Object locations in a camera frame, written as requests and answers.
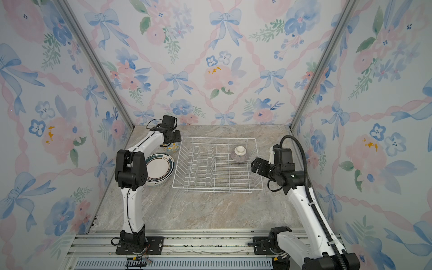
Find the white wire dish rack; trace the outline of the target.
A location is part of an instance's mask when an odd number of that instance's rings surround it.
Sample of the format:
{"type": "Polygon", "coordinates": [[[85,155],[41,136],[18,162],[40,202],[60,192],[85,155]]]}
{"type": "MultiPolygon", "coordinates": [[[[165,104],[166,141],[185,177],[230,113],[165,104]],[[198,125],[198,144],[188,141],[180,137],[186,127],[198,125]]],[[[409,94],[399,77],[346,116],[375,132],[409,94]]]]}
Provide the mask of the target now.
{"type": "Polygon", "coordinates": [[[189,192],[260,191],[263,189],[262,177],[251,171],[251,163],[258,157],[255,138],[184,137],[172,187],[189,192]],[[245,163],[231,159],[236,146],[247,149],[245,163]]]}

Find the yellow blue patterned bowl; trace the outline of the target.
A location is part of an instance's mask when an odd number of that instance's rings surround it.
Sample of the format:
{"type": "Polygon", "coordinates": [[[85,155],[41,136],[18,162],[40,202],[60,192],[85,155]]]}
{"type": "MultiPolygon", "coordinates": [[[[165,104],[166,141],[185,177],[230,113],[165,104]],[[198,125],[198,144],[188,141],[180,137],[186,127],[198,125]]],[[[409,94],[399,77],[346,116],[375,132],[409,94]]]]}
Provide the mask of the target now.
{"type": "Polygon", "coordinates": [[[171,143],[169,146],[166,147],[166,150],[170,153],[175,153],[180,149],[180,146],[181,146],[180,142],[171,143]]]}

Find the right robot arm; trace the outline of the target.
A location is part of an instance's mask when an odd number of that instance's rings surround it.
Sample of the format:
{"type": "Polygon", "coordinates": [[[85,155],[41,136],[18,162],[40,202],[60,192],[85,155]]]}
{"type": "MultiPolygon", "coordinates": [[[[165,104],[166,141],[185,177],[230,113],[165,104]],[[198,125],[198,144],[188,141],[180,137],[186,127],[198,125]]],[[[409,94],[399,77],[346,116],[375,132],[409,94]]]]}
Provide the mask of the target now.
{"type": "Polygon", "coordinates": [[[297,171],[292,151],[274,145],[270,160],[256,158],[252,172],[277,183],[294,206],[309,243],[305,244],[287,226],[271,228],[268,237],[253,237],[254,253],[274,254],[274,261],[292,259],[304,270],[358,270],[360,260],[347,252],[319,208],[313,189],[306,182],[306,171],[297,171]]]}

